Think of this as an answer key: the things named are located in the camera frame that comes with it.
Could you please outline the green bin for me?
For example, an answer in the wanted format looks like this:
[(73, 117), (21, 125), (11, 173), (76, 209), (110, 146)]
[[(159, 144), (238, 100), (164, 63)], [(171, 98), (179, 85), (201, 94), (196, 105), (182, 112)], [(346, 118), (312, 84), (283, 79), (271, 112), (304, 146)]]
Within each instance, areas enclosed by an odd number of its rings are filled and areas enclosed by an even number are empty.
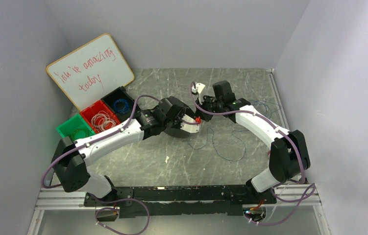
[(56, 131), (61, 138), (69, 137), (72, 141), (96, 134), (80, 114), (74, 115), (69, 120), (57, 126)]

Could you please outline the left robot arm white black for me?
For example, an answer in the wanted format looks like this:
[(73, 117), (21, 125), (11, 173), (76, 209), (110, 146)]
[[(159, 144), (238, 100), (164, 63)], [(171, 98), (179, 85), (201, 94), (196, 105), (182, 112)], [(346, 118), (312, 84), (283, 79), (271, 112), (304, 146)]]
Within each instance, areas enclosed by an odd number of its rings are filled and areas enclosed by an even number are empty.
[(108, 176), (89, 167), (105, 155), (135, 142), (157, 136), (168, 129), (179, 130), (184, 117), (194, 118), (193, 110), (176, 97), (161, 99), (152, 109), (132, 108), (131, 116), (121, 124), (99, 134), (78, 139), (55, 156), (52, 168), (65, 192), (83, 190), (97, 198), (117, 192)]

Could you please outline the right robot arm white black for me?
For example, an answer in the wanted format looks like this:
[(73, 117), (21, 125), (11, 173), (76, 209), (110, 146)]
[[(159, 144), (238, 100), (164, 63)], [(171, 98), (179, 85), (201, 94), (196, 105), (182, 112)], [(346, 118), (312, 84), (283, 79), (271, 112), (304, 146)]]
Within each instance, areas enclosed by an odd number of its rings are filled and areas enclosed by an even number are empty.
[(311, 163), (306, 140), (299, 130), (290, 131), (261, 114), (249, 101), (237, 99), (228, 81), (213, 85), (214, 95), (204, 93), (205, 85), (190, 84), (191, 99), (196, 115), (209, 121), (213, 116), (224, 116), (257, 136), (270, 150), (268, 167), (248, 181), (256, 192), (264, 192), (297, 175), (305, 182), (305, 170)]

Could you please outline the black spool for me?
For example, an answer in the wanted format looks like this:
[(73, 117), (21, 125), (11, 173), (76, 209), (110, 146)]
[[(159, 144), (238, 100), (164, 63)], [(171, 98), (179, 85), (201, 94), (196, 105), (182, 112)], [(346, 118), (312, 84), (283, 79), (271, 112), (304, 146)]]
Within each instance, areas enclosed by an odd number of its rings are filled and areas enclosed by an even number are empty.
[[(195, 112), (187, 104), (185, 104), (185, 106), (186, 106), (186, 110), (185, 110), (184, 115), (188, 115), (188, 116), (192, 117), (193, 119), (196, 119)], [(191, 135), (190, 133), (187, 133), (187, 132), (185, 132), (181, 129), (167, 129), (164, 132), (167, 135), (170, 135), (174, 138), (179, 138), (179, 139), (186, 139)]]

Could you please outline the whiteboard with red writing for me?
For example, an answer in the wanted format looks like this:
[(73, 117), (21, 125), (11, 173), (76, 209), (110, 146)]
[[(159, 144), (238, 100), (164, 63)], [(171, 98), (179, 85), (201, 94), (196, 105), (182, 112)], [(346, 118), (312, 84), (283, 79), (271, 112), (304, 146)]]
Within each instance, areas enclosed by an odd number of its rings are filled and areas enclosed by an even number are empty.
[(46, 72), (80, 111), (135, 78), (107, 33), (49, 64)]

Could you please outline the black bin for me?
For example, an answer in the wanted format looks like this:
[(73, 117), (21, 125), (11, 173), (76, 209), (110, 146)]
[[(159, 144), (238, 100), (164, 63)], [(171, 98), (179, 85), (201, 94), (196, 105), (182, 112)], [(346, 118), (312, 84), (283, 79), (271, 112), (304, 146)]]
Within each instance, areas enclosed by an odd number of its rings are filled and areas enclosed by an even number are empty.
[(115, 114), (120, 122), (129, 119), (135, 103), (135, 100), (126, 92), (123, 86), (116, 88), (101, 100)]

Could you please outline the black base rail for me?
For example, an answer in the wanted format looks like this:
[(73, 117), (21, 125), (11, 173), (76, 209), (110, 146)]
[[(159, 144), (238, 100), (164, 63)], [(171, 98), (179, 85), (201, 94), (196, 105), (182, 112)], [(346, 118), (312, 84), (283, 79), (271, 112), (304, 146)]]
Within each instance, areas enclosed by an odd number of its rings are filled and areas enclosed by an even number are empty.
[(242, 215), (249, 207), (275, 204), (270, 190), (257, 192), (250, 184), (166, 187), (117, 187), (116, 193), (97, 201), (87, 193), (84, 206), (117, 207), (120, 218), (137, 216), (224, 213)]

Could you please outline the red bin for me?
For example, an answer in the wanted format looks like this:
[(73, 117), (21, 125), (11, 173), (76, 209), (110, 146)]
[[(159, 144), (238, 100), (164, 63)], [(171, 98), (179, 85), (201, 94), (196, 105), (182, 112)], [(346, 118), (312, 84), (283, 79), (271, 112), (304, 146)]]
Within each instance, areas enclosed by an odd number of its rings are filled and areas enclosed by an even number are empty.
[(96, 134), (121, 124), (115, 114), (101, 100), (80, 111), (79, 114)]

